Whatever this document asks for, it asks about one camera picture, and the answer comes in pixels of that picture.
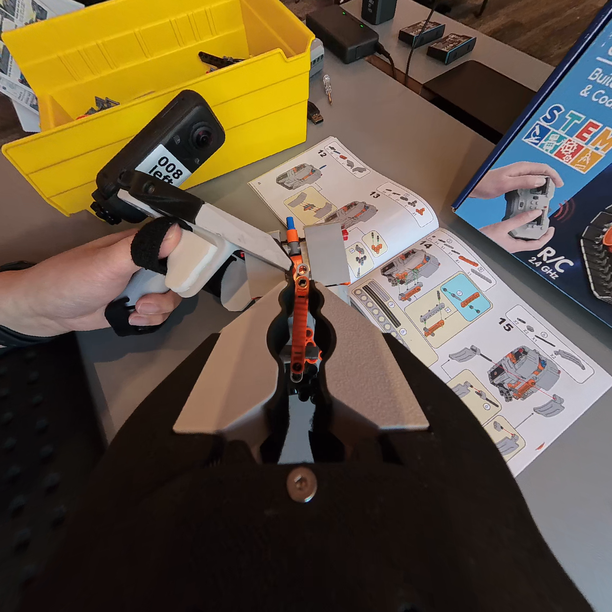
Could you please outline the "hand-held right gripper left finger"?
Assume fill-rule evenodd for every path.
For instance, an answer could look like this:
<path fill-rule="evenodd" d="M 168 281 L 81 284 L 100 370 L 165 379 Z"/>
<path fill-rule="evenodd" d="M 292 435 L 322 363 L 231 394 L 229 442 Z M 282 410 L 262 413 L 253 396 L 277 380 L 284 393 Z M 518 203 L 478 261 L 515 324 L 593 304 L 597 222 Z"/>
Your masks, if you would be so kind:
<path fill-rule="evenodd" d="M 173 426 L 247 443 L 257 461 L 277 463 L 289 425 L 281 352 L 289 341 L 292 283 L 280 282 L 224 327 Z"/>

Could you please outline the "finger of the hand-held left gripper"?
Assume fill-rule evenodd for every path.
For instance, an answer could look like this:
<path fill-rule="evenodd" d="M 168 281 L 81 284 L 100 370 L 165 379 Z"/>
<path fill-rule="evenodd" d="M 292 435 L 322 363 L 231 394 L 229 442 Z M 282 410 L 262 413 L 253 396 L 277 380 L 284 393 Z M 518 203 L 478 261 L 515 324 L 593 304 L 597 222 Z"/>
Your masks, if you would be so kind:
<path fill-rule="evenodd" d="M 232 257 L 220 284 L 220 302 L 228 311 L 242 312 L 253 302 L 245 261 Z"/>
<path fill-rule="evenodd" d="M 185 230 L 168 256 L 168 271 L 214 272 L 236 249 L 242 249 L 278 269 L 287 271 L 291 260 L 271 235 L 205 203 L 195 195 L 140 171 L 119 179 L 120 199 L 154 215 L 178 218 Z"/>

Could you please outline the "grey orange toy brick model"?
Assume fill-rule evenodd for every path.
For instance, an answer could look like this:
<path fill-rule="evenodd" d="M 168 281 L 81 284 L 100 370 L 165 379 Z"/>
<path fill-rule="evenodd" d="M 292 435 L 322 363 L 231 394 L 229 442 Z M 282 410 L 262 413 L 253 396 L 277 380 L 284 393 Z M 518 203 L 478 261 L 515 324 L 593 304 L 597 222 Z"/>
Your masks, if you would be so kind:
<path fill-rule="evenodd" d="M 281 241 L 279 233 L 273 238 L 291 260 L 288 271 L 279 270 L 248 253 L 244 258 L 253 299 L 263 297 L 282 283 L 281 306 L 286 308 L 287 321 L 272 325 L 271 331 L 280 333 L 280 339 L 272 341 L 272 348 L 281 361 L 288 394 L 307 401 L 316 392 L 322 351 L 316 343 L 315 317 L 309 310 L 315 305 L 310 298 L 311 292 L 318 281 L 347 300 L 350 273 L 344 231 L 339 222 L 306 226 L 303 239 L 299 238 L 294 218 L 288 217 L 287 223 L 286 239 Z"/>

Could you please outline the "grey desk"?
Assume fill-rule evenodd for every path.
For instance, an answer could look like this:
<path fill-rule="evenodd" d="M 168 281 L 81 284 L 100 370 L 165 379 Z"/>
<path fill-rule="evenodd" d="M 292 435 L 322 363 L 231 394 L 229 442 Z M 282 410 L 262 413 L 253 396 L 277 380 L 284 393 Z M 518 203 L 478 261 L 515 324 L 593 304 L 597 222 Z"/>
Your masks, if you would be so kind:
<path fill-rule="evenodd" d="M 311 98 L 324 122 L 293 149 L 191 188 L 264 231 L 280 227 L 248 181 L 328 136 L 387 178 L 415 191 L 441 224 L 483 257 L 525 302 L 592 360 L 611 371 L 611 329 L 450 210 L 493 145 L 365 61 L 325 60 L 333 103 Z M 98 415 L 111 440 L 135 407 L 211 333 L 236 317 L 211 295 L 184 302 L 169 326 L 140 339 L 78 336 Z M 596 611 L 611 611 L 611 391 L 596 401 L 516 479 L 540 532 Z"/>

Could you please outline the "person's left hand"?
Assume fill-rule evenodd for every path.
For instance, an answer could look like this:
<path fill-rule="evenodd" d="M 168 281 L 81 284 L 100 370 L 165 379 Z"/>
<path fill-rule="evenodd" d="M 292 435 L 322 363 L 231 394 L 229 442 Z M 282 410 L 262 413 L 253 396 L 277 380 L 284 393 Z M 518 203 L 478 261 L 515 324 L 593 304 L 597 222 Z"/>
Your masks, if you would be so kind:
<path fill-rule="evenodd" d="M 1 325 L 35 337 L 110 326 L 106 306 L 139 270 L 131 257 L 137 230 L 110 234 L 29 269 L 1 273 Z"/>

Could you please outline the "yellow plastic bin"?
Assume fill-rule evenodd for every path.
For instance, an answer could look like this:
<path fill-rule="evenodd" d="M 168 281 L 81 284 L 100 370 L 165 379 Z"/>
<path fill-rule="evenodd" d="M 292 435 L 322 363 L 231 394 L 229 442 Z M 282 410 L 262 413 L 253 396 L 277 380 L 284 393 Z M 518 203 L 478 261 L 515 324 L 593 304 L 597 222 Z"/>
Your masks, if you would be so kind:
<path fill-rule="evenodd" d="M 202 95 L 225 144 L 193 187 L 307 136 L 315 36 L 280 1 L 107 1 L 3 40 L 39 101 L 42 132 L 4 156 L 65 216 L 86 210 L 98 171 L 184 89 Z M 244 61 L 221 69 L 198 52 Z M 119 106 L 77 119 L 94 96 Z"/>

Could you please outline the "black toy beam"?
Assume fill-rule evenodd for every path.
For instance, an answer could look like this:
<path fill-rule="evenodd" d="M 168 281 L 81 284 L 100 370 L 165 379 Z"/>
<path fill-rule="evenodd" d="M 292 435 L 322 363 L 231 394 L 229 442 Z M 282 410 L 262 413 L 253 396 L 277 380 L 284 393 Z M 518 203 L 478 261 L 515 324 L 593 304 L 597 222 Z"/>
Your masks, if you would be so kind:
<path fill-rule="evenodd" d="M 219 57 L 219 56 L 212 55 L 204 51 L 199 51 L 198 57 L 200 58 L 201 62 L 209 66 L 212 66 L 215 69 L 229 67 L 229 66 L 232 66 L 232 65 L 235 65 L 235 64 L 238 64 L 244 61 L 242 58 L 234 58 L 231 56 Z"/>

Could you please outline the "loose toy brick pieces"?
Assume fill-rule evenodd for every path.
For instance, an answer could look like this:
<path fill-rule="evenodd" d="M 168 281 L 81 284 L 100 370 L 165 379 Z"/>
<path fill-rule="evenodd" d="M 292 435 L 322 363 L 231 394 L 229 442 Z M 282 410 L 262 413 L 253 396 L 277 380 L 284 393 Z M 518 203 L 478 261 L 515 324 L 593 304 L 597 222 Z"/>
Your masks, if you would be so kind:
<path fill-rule="evenodd" d="M 97 114 L 101 111 L 104 110 L 108 110 L 111 109 L 115 106 L 119 106 L 119 102 L 112 100 L 108 97 L 99 97 L 99 96 L 94 96 L 94 101 L 95 101 L 95 105 L 90 107 L 87 111 L 85 111 L 83 114 L 81 114 L 80 116 L 77 117 L 77 119 L 82 119 L 85 118 L 87 116 L 92 116 L 94 114 Z"/>

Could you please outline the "open building instruction booklet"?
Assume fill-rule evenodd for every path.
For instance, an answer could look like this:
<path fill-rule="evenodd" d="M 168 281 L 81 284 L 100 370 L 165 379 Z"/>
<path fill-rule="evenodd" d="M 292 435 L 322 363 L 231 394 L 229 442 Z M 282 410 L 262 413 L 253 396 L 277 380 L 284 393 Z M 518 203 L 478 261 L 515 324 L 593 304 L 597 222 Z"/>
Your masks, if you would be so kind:
<path fill-rule="evenodd" d="M 249 181 L 285 222 L 341 227 L 353 305 L 465 402 L 517 476 L 611 376 L 514 293 L 425 199 L 329 137 Z"/>

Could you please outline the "black charger box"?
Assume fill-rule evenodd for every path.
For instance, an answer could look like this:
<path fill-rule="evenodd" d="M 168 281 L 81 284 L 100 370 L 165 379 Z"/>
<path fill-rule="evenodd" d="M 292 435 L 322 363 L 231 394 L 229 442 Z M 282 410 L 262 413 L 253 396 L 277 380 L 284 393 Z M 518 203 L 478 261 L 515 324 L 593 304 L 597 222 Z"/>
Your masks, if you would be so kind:
<path fill-rule="evenodd" d="M 340 5 L 330 5 L 310 12 L 306 26 L 323 42 L 326 50 L 344 64 L 376 53 L 379 35 Z"/>

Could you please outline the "black dimpled chair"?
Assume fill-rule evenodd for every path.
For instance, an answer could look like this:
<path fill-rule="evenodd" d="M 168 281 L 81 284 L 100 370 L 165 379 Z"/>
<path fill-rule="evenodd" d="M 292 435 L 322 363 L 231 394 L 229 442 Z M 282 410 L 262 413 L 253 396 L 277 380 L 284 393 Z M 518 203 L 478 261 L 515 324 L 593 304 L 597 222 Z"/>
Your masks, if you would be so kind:
<path fill-rule="evenodd" d="M 74 335 L 1 355 L 1 611 L 59 546 L 103 448 Z"/>

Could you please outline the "black upright device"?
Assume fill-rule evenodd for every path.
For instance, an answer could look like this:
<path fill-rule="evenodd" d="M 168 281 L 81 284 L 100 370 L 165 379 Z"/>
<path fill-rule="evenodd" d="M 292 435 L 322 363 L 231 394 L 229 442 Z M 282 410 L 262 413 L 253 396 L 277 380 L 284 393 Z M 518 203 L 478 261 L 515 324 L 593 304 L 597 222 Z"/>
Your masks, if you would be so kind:
<path fill-rule="evenodd" d="M 380 25 L 395 16 L 396 0 L 363 0 L 361 18 L 371 25 Z"/>

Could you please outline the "blue toy kit box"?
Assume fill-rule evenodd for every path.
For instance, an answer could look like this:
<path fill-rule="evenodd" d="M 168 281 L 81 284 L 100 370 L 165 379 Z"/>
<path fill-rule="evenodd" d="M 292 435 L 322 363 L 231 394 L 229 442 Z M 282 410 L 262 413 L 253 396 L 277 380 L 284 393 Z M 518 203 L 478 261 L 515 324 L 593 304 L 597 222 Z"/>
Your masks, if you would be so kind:
<path fill-rule="evenodd" d="M 611 326 L 611 1 L 453 209 Z"/>

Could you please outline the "dark brown seat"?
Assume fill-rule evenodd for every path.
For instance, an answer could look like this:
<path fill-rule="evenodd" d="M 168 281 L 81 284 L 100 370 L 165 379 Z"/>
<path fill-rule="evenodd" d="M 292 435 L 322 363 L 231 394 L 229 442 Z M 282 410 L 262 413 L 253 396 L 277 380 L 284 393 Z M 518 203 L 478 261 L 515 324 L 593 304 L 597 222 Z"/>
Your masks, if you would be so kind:
<path fill-rule="evenodd" d="M 536 92 L 480 62 L 469 60 L 423 84 L 420 94 L 497 144 Z"/>

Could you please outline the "grey table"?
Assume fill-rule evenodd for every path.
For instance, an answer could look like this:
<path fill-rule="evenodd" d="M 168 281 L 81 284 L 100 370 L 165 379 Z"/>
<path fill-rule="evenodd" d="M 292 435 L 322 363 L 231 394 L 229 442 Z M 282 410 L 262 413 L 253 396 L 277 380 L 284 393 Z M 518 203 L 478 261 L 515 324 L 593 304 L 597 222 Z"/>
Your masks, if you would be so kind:
<path fill-rule="evenodd" d="M 426 7 L 414 1 L 398 1 L 392 20 L 372 26 L 378 32 L 382 45 L 394 58 L 395 67 L 401 72 L 404 72 L 406 67 L 410 48 L 398 40 L 398 32 L 404 27 L 426 19 L 428 12 Z M 479 33 L 450 17 L 434 13 L 432 20 L 446 25 L 445 35 L 455 33 L 474 36 L 476 45 L 469 54 L 449 65 L 443 65 L 427 56 L 426 47 L 415 50 L 409 66 L 409 77 L 420 84 L 425 84 L 468 60 L 487 65 L 533 91 L 537 91 L 553 71 L 551 65 Z"/>

